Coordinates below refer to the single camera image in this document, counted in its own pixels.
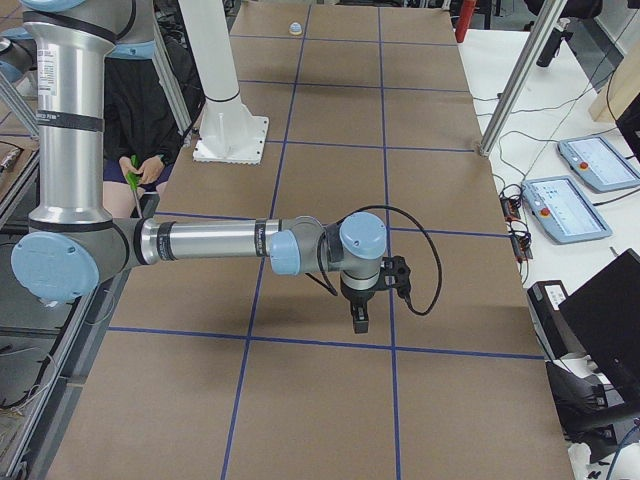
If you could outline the blue and cream bell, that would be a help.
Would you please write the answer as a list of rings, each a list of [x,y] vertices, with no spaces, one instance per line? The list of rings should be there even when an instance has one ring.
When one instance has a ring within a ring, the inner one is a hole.
[[[303,27],[299,22],[292,22],[289,25],[289,34],[292,36],[301,36],[303,34]]]

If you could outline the black box with white label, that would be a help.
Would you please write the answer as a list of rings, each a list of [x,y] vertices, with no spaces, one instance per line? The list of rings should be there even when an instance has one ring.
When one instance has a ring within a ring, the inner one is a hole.
[[[582,346],[559,309],[568,294],[561,280],[535,282],[526,291],[536,335],[543,353],[559,359],[582,352]]]

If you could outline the near blue teach pendant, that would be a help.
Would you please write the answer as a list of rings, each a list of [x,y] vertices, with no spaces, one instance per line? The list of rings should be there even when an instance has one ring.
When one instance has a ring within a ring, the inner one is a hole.
[[[559,244],[612,235],[611,227],[569,176],[524,180],[522,195],[546,234]]]

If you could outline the blue teach pendant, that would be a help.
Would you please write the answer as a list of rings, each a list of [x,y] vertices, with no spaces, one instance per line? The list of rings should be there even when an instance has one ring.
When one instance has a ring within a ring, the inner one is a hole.
[[[600,135],[559,141],[557,150],[582,181],[597,192],[639,186],[636,169]]]
[[[559,244],[612,235],[611,227],[569,176],[524,180],[522,195],[546,234]]]

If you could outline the black laptop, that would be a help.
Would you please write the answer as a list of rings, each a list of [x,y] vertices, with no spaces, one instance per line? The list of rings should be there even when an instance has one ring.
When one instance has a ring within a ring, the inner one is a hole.
[[[639,399],[639,254],[621,253],[560,304],[578,341],[627,402]]]

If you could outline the far blue teach pendant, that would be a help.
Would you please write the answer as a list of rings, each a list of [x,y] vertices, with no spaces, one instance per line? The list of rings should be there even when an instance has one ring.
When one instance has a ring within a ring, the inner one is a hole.
[[[557,150],[582,181],[597,192],[639,186],[636,169],[600,135],[559,141]]]

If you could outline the seated person in black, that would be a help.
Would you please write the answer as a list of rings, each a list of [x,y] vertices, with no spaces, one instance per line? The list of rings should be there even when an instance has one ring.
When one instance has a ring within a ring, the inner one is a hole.
[[[139,198],[163,194],[183,140],[151,60],[108,58],[104,74],[103,205],[127,218],[136,208],[126,173],[139,176]]]

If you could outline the red cylinder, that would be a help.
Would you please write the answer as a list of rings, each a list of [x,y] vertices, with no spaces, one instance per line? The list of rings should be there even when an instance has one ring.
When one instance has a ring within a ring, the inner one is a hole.
[[[474,15],[477,1],[463,0],[459,10],[459,17],[455,26],[455,39],[457,43],[463,43],[466,32],[469,29],[471,19]]]

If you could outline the white pedestal column with base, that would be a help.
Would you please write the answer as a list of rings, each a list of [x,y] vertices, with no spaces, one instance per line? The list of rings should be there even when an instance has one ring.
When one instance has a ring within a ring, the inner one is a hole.
[[[256,165],[269,119],[252,115],[242,101],[223,3],[185,0],[179,5],[205,96],[194,159]]]

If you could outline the green handled scissors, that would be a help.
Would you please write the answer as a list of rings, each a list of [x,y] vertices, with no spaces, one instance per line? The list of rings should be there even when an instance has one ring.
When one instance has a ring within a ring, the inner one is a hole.
[[[140,162],[135,154],[131,156],[131,164],[133,168],[138,168],[140,166]],[[132,192],[132,196],[135,202],[136,213],[138,214],[139,218],[142,218],[143,212],[141,208],[140,198],[138,195],[139,176],[132,171],[128,171],[125,175],[125,178]]]

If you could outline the aluminium frame post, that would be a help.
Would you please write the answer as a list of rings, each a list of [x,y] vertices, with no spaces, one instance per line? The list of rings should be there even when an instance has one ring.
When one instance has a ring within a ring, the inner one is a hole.
[[[479,144],[479,154],[488,157],[511,115],[517,99],[525,85],[527,77],[542,52],[551,31],[554,29],[566,0],[546,0],[543,2],[537,21],[524,44],[506,86],[492,114]]]

